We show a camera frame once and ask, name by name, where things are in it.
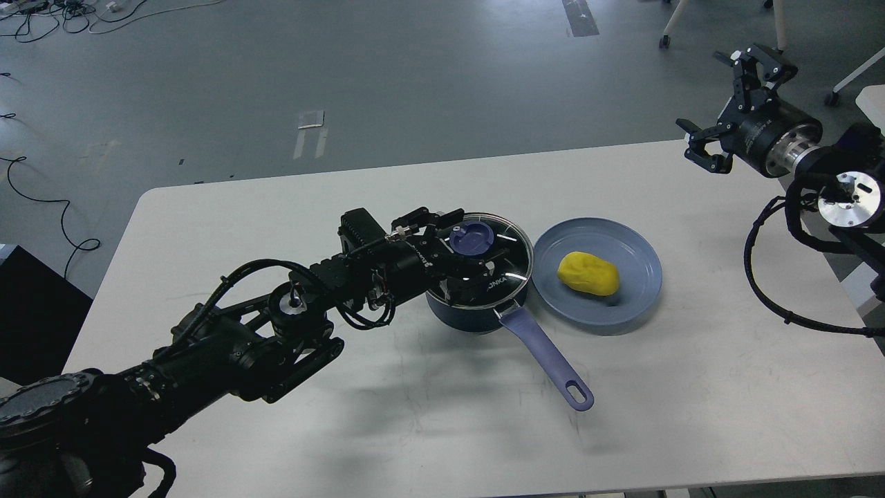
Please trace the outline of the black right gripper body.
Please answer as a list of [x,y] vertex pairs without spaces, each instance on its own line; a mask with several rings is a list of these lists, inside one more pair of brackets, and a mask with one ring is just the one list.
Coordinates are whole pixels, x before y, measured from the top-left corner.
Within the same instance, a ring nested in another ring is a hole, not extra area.
[[730,98],[717,123],[726,126],[720,135],[722,151],[736,155],[765,178],[786,176],[796,162],[788,158],[788,149],[797,142],[818,144],[823,135],[819,120],[777,93],[753,98],[743,109]]

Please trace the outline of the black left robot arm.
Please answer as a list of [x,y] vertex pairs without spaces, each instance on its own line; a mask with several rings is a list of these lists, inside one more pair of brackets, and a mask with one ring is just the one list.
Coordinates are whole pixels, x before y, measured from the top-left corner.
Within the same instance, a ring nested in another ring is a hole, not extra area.
[[145,468],[176,479],[152,445],[231,394],[275,403],[340,356],[336,310],[356,330],[389,325],[402,303],[449,279],[487,277],[512,255],[462,209],[421,207],[390,230],[363,208],[345,212],[342,251],[304,267],[254,259],[221,278],[173,328],[173,342],[119,373],[49,376],[2,398],[3,497],[129,497]]

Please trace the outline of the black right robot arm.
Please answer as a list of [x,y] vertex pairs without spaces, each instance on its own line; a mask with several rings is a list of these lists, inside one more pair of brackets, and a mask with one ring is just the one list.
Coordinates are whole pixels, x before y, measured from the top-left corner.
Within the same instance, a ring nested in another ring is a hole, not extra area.
[[782,212],[788,233],[820,253],[854,255],[875,271],[873,297],[883,300],[883,138],[872,124],[856,123],[832,145],[822,145],[823,126],[778,94],[797,66],[775,48],[753,44],[714,53],[732,70],[732,95],[716,123],[699,127],[680,118],[684,157],[712,174],[728,174],[739,158],[765,178],[792,176],[784,195],[761,210],[746,237],[743,268],[756,298],[785,324],[813,331],[880,338],[883,328],[825,324],[770,299],[756,283],[753,250],[765,222]]

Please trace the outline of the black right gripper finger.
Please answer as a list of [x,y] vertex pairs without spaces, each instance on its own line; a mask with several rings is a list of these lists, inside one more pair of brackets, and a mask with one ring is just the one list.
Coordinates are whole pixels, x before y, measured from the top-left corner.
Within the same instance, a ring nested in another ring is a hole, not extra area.
[[733,152],[709,154],[707,145],[720,142],[722,136],[732,131],[732,123],[718,123],[712,127],[699,127],[686,118],[676,119],[676,125],[686,133],[688,147],[684,157],[705,171],[714,174],[729,174],[733,167]]
[[717,61],[732,69],[732,97],[724,111],[749,113],[778,98],[777,89],[799,73],[799,67],[776,48],[752,44],[727,54],[715,51]]

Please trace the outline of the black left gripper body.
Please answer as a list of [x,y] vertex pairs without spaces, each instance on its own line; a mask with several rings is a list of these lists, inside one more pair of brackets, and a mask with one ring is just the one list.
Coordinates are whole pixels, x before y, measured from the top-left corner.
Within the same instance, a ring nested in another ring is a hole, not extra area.
[[386,287],[389,291],[427,291],[449,278],[432,261],[427,240],[411,236],[386,236]]

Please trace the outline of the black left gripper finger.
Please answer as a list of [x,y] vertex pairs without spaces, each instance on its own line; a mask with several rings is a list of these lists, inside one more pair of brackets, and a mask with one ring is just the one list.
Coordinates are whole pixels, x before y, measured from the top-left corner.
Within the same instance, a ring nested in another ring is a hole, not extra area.
[[464,217],[464,208],[432,212],[428,207],[419,207],[390,223],[390,246],[411,246],[420,251],[452,253],[454,250],[449,245],[449,233],[455,225],[462,223]]
[[496,305],[511,296],[511,255],[493,253],[489,259],[470,258],[467,268],[439,284],[446,305]]

